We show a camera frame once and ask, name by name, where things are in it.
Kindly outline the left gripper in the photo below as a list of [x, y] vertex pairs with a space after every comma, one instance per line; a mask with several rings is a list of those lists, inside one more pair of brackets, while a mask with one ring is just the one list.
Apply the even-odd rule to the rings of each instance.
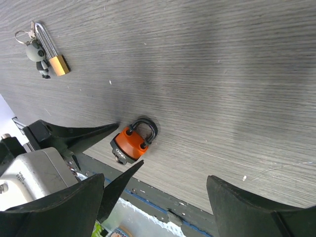
[[64, 161], [74, 171], [80, 171], [77, 155], [94, 146], [119, 127], [111, 123], [98, 127], [64, 127], [43, 120], [23, 128], [31, 146], [26, 152], [16, 137], [0, 141], [0, 173], [13, 168], [19, 177], [44, 177], [46, 172], [68, 176]]

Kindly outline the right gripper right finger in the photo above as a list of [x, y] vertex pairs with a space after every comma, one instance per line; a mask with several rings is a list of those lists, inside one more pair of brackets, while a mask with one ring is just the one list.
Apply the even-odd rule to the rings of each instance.
[[221, 237], [314, 237], [316, 208], [279, 203], [211, 175], [206, 182]]

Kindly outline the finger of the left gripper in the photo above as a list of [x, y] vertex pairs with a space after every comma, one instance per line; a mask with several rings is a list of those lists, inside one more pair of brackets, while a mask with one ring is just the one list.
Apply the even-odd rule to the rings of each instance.
[[104, 188], [101, 204], [97, 215], [98, 222], [104, 222], [108, 219], [118, 199], [126, 188], [128, 182], [143, 164], [143, 160], [136, 163]]

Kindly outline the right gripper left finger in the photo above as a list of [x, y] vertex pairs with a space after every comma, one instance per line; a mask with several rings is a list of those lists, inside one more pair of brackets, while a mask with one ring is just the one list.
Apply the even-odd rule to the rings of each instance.
[[2, 237], [90, 237], [104, 189], [95, 174], [69, 188], [0, 213]]

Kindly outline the orange black padlock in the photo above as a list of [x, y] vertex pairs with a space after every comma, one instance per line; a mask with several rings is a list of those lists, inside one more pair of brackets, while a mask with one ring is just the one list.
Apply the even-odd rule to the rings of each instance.
[[[140, 124], [145, 124], [151, 130], [150, 136], [143, 138], [138, 132], [137, 127]], [[135, 163], [155, 140], [158, 134], [158, 128], [156, 124], [148, 118], [139, 118], [134, 123], [125, 127], [123, 131], [117, 134], [110, 145], [112, 147], [113, 155], [124, 158], [127, 163]]]

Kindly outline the panda keychain with keys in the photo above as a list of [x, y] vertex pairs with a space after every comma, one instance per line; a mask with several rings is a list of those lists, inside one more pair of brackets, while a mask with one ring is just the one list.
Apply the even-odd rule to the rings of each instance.
[[[17, 38], [17, 35], [20, 33], [27, 33], [28, 36], [30, 37], [30, 41], [23, 42], [20, 41]], [[46, 53], [45, 50], [42, 48], [42, 46], [38, 43], [38, 39], [35, 34], [35, 23], [34, 21], [31, 22], [31, 30], [30, 31], [17, 31], [15, 33], [15, 39], [20, 43], [20, 44], [25, 44], [26, 45], [26, 55], [27, 57], [36, 63], [36, 68], [41, 74], [42, 78], [44, 79], [50, 79], [49, 75], [49, 69], [48, 69], [48, 64], [46, 61]]]

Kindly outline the black keys of orange padlock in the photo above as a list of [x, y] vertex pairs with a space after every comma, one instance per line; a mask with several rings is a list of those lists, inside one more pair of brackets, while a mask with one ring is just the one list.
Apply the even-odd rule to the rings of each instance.
[[117, 156], [116, 154], [114, 154], [114, 155], [115, 155], [115, 160], [117, 163], [122, 164], [122, 165], [126, 165], [126, 160], [124, 158], [121, 158], [121, 157]]

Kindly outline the small brass padlock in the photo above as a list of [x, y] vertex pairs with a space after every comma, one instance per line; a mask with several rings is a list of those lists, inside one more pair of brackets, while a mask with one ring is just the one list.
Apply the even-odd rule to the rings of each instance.
[[50, 66], [57, 76], [68, 74], [71, 70], [62, 54], [59, 54], [43, 24], [35, 23], [35, 32], [38, 40], [41, 42], [42, 47], [47, 53], [47, 58]]

